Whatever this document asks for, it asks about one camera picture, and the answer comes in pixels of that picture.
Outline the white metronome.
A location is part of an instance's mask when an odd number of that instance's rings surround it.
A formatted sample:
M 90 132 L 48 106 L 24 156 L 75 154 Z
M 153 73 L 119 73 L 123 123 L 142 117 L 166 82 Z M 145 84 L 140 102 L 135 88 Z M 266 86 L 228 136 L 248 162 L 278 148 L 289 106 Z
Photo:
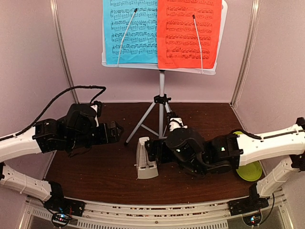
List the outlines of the white metronome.
M 150 140 L 149 137 L 141 137 L 137 143 L 135 167 L 138 179 L 152 179 L 159 175 L 157 164 L 148 159 L 148 152 L 145 148 L 148 140 Z

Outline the blue sheet music paper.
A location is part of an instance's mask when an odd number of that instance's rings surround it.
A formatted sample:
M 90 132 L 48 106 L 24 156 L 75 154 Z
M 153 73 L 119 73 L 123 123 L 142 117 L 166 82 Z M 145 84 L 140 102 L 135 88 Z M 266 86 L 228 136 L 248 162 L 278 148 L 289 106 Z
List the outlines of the blue sheet music paper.
M 107 65 L 157 64 L 156 0 L 104 0 Z

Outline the white perforated music stand desk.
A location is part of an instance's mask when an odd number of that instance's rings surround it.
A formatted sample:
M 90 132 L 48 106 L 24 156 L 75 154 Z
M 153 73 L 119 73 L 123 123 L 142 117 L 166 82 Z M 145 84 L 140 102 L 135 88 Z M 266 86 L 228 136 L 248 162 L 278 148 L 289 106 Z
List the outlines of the white perforated music stand desk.
M 224 0 L 105 0 L 102 64 L 215 74 Z

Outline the red sheet music paper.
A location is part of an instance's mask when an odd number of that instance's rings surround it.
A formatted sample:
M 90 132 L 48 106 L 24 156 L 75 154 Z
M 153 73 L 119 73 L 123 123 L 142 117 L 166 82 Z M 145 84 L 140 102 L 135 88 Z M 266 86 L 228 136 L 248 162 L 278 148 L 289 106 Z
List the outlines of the red sheet music paper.
M 158 68 L 212 69 L 216 62 L 222 1 L 160 0 Z

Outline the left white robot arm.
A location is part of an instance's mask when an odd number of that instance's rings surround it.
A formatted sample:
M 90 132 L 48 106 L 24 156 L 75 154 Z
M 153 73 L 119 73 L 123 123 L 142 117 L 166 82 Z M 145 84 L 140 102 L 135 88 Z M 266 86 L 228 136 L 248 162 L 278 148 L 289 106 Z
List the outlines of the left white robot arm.
M 58 212 L 64 212 L 69 206 L 60 184 L 27 176 L 5 162 L 20 156 L 53 151 L 65 151 L 72 157 L 74 149 L 90 149 L 119 142 L 123 128 L 115 121 L 109 124 L 99 122 L 102 103 L 95 98 L 86 104 L 72 104 L 67 114 L 57 120 L 41 119 L 60 96 L 73 89 L 68 88 L 56 95 L 28 127 L 0 139 L 1 186 L 50 202 Z

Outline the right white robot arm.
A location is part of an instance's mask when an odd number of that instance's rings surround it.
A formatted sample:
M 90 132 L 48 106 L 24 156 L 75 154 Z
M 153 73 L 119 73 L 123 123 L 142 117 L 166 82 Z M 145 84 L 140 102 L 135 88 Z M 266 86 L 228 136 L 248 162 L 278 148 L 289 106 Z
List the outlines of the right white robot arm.
M 247 210 L 255 210 L 263 198 L 305 169 L 305 119 L 286 129 L 251 134 L 243 129 L 233 130 L 206 141 L 193 128 L 183 125 L 181 118 L 169 120 L 170 133 L 165 139 L 146 140 L 144 152 L 148 160 L 158 164 L 176 162 L 188 171 L 199 174 L 221 174 L 252 162 L 282 156 L 282 161 L 251 187 L 244 200 Z

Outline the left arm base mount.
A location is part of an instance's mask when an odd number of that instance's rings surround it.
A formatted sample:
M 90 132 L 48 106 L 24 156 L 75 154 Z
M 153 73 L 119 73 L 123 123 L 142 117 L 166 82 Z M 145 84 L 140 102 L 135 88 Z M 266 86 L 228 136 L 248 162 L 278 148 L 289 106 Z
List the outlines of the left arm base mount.
M 41 203 L 51 213 L 51 223 L 57 228 L 67 226 L 73 216 L 81 217 L 85 209 L 85 202 L 69 198 L 50 198 Z

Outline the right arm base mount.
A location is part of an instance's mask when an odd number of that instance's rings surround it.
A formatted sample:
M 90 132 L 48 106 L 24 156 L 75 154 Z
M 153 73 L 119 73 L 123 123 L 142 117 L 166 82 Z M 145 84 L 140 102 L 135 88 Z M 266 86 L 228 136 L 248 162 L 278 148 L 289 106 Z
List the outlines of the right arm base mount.
M 250 227 L 258 226 L 263 222 L 261 210 L 269 206 L 267 199 L 251 200 L 249 197 L 231 200 L 228 208 L 231 216 L 242 215 L 243 222 Z

